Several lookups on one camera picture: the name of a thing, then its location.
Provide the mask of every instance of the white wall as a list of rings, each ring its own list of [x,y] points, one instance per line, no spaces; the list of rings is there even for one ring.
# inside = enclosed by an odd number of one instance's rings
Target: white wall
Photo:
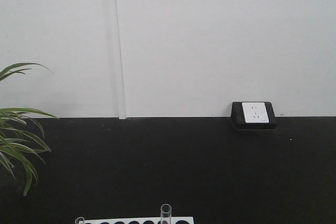
[[[127,116],[336,115],[335,0],[117,0]]]
[[[0,0],[1,67],[38,62],[0,83],[0,107],[59,117],[118,116],[110,0]]]

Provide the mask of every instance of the glass test tube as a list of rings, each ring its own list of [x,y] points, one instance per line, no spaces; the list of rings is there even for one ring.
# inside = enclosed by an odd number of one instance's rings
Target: glass test tube
[[[170,224],[172,219],[172,207],[169,204],[161,206],[161,224]]]

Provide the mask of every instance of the black countertop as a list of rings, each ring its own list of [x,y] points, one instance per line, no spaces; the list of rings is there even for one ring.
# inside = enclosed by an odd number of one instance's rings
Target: black countertop
[[[336,223],[336,118],[41,119],[51,153],[22,196],[0,173],[0,223],[150,217],[171,204],[196,224]]]

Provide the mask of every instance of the plant leaf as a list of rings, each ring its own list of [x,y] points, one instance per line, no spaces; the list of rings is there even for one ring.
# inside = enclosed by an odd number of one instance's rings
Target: plant leaf
[[[29,137],[30,139],[34,140],[37,144],[39,144],[41,147],[43,147],[45,150],[47,151],[51,151],[51,149],[49,148],[49,146],[42,140],[40,139],[37,135],[28,132],[28,131],[22,131],[22,130],[18,130],[18,129],[12,129],[12,128],[2,128],[4,130],[9,130],[9,131],[14,131],[14,132],[20,132],[23,135]]]
[[[30,121],[32,121],[32,122],[39,128],[39,130],[40,130],[40,132],[41,132],[41,134],[42,134],[42,138],[44,138],[44,130],[43,130],[43,128],[42,128],[42,125],[41,125],[39,122],[37,122],[35,119],[30,118],[29,116],[26,116],[26,115],[25,115],[25,117],[26,117],[27,119],[29,119]]]
[[[4,75],[6,75],[8,72],[10,72],[12,69],[15,69],[15,68],[20,68],[20,67],[23,67],[23,66],[27,66],[27,65],[39,65],[39,66],[42,66],[46,69],[48,69],[50,71],[49,68],[47,68],[46,66],[43,66],[41,64],[38,64],[38,63],[32,63],[32,62],[20,62],[20,63],[15,63],[13,65],[10,65],[6,68],[4,68],[4,70],[2,70],[0,72],[0,78],[2,78]]]
[[[23,125],[27,125],[27,123],[24,120],[22,120],[21,118],[17,118],[15,116],[10,116],[10,115],[2,116],[2,119],[8,119],[8,120],[12,120],[12,121],[18,122]]]
[[[10,143],[10,145],[20,152],[32,153],[32,154],[36,155],[43,163],[46,163],[33,149],[29,148],[26,145],[18,144],[18,143]]]
[[[25,189],[23,191],[23,196],[27,196],[27,193],[30,189],[30,187],[32,186],[32,180],[33,180],[33,177],[32,177],[32,170],[29,169],[29,167],[24,163],[23,166],[25,167],[25,170],[26,170],[26,175],[27,175],[27,180],[26,180],[26,186],[25,186]]]
[[[11,175],[15,178],[14,173],[12,171],[12,163],[8,160],[8,158],[2,153],[0,152],[0,163],[2,163],[5,168],[11,173]]]
[[[56,118],[58,119],[57,116],[49,114],[47,112],[44,112],[42,110],[37,110],[37,109],[32,109],[32,108],[2,108],[0,109],[0,113],[4,113],[4,112],[26,112],[26,113],[36,113],[36,114],[40,114],[40,115],[47,115],[50,116],[52,118]]]

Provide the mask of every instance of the wall socket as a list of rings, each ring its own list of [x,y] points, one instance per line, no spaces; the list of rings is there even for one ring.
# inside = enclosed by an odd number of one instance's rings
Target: wall socket
[[[269,123],[264,102],[242,102],[246,123]]]

